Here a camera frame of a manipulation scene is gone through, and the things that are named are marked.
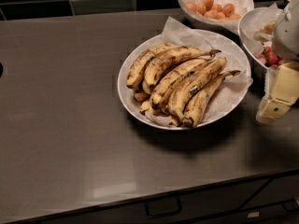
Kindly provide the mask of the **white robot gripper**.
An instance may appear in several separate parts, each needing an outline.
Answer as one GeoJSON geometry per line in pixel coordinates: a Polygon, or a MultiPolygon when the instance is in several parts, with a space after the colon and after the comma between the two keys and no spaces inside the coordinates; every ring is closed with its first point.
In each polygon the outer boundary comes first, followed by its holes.
{"type": "MultiPolygon", "coordinates": [[[[272,35],[276,55],[299,61],[299,0],[291,0],[279,13],[272,35]]],[[[281,119],[299,98],[299,62],[269,68],[265,74],[264,97],[256,120],[268,124],[281,119]]]]}

